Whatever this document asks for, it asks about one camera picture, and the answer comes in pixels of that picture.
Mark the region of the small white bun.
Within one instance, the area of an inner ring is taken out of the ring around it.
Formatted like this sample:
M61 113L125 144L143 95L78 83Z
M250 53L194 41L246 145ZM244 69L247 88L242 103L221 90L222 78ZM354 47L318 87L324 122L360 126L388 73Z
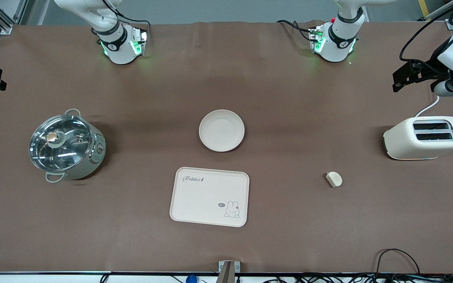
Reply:
M340 187L343 183L342 176L338 172L327 172L326 179L332 188Z

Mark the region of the cream rabbit print tray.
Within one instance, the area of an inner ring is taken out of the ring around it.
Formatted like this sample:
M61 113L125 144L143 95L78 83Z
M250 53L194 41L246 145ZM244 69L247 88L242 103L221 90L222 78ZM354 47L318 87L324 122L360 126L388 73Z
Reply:
M169 216L178 222L240 228L247 222L249 185L245 172L181 167Z

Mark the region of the cream two-slot toaster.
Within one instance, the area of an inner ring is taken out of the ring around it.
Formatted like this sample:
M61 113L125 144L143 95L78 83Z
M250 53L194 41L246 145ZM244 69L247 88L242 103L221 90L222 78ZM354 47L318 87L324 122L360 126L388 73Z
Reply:
M387 154L395 160L432 160L453 152L453 117L418 116L383 134Z

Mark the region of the green electric cooking pot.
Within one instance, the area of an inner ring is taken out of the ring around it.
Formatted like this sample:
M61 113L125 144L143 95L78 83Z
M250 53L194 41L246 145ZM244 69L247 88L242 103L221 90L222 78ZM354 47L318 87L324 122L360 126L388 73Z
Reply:
M77 165L74 165L72 168L59 173L51 173L42 170L45 173L46 181L52 184L63 180L83 179L86 176L89 176L101 165L107 151L104 134L102 134L97 127L94 127L93 124L87 122L82 117L81 112L78 109L72 108L65 111L63 114L72 114L81 117L90 126L93 137L90 141L90 149L87 155Z

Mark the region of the glass pot lid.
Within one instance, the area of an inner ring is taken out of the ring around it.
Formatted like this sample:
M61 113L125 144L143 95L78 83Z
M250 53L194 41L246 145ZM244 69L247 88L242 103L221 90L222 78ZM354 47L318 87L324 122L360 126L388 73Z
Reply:
M43 171L63 172L87 155L92 137L90 126L81 117L56 115L33 132L29 145L30 160Z

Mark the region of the round cream plate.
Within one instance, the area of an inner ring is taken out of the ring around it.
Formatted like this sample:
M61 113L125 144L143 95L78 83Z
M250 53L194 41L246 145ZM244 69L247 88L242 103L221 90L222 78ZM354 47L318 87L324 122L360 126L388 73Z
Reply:
M230 152L243 141L246 128L233 111L220 109L205 115L199 124L199 138L214 152Z

